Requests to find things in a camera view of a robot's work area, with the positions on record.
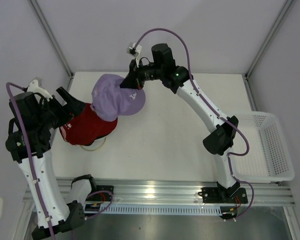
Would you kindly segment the red baseball cap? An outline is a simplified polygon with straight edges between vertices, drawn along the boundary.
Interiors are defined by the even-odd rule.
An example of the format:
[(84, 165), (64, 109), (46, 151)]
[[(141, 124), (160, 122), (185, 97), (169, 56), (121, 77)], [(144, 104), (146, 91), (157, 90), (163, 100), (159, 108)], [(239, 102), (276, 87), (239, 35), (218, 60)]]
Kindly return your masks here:
[(71, 145), (90, 146), (94, 141), (109, 135), (118, 124), (118, 119), (105, 121), (85, 104), (83, 112), (59, 128), (65, 142)]

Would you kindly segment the purple LA baseball cap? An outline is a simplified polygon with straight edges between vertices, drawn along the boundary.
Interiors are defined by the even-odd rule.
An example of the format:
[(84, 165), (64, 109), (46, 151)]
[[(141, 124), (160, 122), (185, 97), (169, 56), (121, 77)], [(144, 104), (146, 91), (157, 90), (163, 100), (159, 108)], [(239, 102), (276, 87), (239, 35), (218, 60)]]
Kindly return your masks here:
[(145, 91), (121, 88), (123, 80), (116, 74), (103, 74), (93, 87), (90, 108), (104, 121), (113, 122), (119, 116), (135, 115), (146, 103)]

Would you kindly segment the gold wire hat stand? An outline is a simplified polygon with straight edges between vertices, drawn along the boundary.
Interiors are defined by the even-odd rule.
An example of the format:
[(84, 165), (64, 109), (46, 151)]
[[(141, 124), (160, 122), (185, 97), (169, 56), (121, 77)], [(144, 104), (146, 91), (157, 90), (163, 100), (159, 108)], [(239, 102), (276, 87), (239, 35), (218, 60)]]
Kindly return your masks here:
[(101, 148), (105, 144), (106, 139), (107, 139), (106, 137), (102, 137), (102, 138), (96, 139), (90, 145), (80, 145), (80, 147), (85, 151), (94, 152), (94, 151), (98, 150), (99, 148)]

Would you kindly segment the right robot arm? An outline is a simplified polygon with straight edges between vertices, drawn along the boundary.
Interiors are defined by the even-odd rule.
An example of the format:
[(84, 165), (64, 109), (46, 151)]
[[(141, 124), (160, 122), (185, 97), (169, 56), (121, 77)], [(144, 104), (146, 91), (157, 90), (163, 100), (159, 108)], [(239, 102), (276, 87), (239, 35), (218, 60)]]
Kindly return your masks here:
[(200, 117), (209, 131), (202, 141), (205, 149), (214, 156), (218, 172), (217, 194), (223, 202), (236, 196), (240, 183), (232, 177), (227, 155), (232, 151), (235, 128), (239, 120), (223, 114), (199, 89), (192, 74), (184, 66), (176, 65), (171, 48), (166, 43), (158, 43), (151, 48), (153, 61), (142, 63), (142, 47), (131, 43), (127, 53), (134, 57), (129, 64), (129, 72), (120, 87), (141, 90), (146, 81), (160, 80), (174, 94), (183, 99)]

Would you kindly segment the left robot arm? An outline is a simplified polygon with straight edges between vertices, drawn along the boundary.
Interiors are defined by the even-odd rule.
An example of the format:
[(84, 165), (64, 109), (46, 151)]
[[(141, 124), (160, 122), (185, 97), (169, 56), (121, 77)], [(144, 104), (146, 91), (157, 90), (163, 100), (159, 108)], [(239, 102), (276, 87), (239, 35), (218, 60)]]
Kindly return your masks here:
[(84, 204), (97, 197), (98, 187), (90, 174), (76, 177), (63, 198), (53, 169), (51, 130), (62, 127), (85, 109), (84, 102), (71, 96), (63, 87), (57, 93), (65, 100), (62, 105), (38, 87), (22, 88), (13, 95), (13, 83), (6, 84), (13, 118), (8, 125), (6, 149), (23, 172), (37, 212), (34, 240), (56, 238), (56, 234), (73, 231), (85, 223)]

